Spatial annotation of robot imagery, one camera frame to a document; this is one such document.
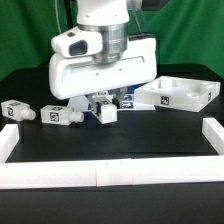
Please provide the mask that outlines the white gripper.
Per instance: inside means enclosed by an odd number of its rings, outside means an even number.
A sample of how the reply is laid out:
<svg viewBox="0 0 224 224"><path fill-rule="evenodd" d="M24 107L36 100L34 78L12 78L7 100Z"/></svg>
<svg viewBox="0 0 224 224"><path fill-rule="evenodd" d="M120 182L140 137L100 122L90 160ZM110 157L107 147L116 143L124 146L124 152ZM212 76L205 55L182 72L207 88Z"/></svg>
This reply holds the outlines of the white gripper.
<svg viewBox="0 0 224 224"><path fill-rule="evenodd" d="M88 95L91 112L100 119L100 98L94 94L118 89L113 103L121 106L128 86L152 81L157 74L156 40L152 37L130 40L127 50L114 62L96 62L103 49L99 32L75 27L51 40L55 51L50 59L49 86L52 94L62 100Z"/></svg>

